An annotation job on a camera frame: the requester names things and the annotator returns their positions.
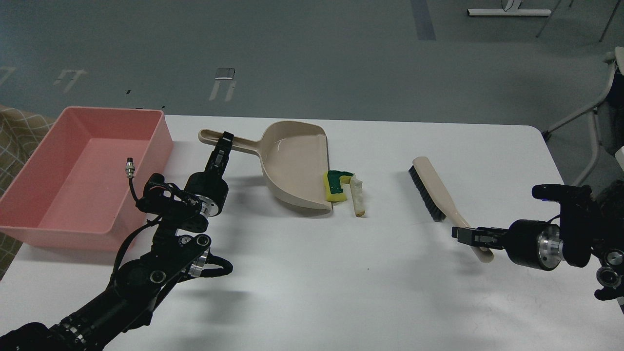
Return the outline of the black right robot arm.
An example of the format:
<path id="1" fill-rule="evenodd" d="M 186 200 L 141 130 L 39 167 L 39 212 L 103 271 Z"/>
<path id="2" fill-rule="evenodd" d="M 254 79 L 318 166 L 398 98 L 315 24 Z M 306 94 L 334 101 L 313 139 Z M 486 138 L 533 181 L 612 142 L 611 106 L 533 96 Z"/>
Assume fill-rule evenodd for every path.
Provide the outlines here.
<path id="1" fill-rule="evenodd" d="M 604 214 L 590 186 L 540 184 L 532 197 L 559 204 L 559 222 L 519 219 L 507 229 L 455 226 L 451 236 L 475 249 L 506 251 L 514 264 L 548 272 L 561 262 L 583 268 L 595 257 L 600 263 L 595 298 L 622 305 L 623 219 Z"/>

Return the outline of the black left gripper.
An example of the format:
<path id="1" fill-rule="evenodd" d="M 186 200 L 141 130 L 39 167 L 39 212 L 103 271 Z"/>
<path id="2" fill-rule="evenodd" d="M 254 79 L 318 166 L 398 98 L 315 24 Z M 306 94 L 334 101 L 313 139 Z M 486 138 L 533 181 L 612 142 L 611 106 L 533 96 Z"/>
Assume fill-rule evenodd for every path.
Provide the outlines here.
<path id="1" fill-rule="evenodd" d="M 217 141 L 205 170 L 192 174 L 184 187 L 184 191 L 198 196 L 205 204 L 205 217 L 214 217 L 223 210 L 228 195 L 228 185 L 223 180 L 223 174 L 227 168 L 233 139 L 233 134 L 224 132 Z"/>

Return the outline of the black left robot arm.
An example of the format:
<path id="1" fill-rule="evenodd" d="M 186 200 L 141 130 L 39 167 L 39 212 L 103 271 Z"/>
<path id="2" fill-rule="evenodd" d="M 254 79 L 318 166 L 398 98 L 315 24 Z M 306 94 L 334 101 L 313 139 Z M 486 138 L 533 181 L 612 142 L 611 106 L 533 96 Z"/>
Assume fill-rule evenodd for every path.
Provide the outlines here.
<path id="1" fill-rule="evenodd" d="M 232 263 L 211 253 L 206 230 L 227 198 L 223 174 L 233 142 L 233 134 L 220 134 L 205 169 L 192 174 L 184 189 L 154 173 L 142 197 L 136 195 L 133 163 L 127 158 L 136 207 L 156 217 L 122 242 L 105 291 L 51 327 L 32 322 L 10 331 L 1 337 L 1 349 L 101 351 L 119 334 L 149 325 L 177 284 L 231 274 Z"/>

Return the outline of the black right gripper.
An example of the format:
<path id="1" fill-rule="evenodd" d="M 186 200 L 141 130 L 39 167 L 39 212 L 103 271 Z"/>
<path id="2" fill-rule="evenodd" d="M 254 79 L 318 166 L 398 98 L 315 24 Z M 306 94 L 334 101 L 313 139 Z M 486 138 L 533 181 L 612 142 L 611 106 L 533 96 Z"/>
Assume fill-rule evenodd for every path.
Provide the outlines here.
<path id="1" fill-rule="evenodd" d="M 550 222 L 520 219 L 507 229 L 452 227 L 451 237 L 471 247 L 504 250 L 514 264 L 542 271 L 566 260 L 559 225 Z"/>

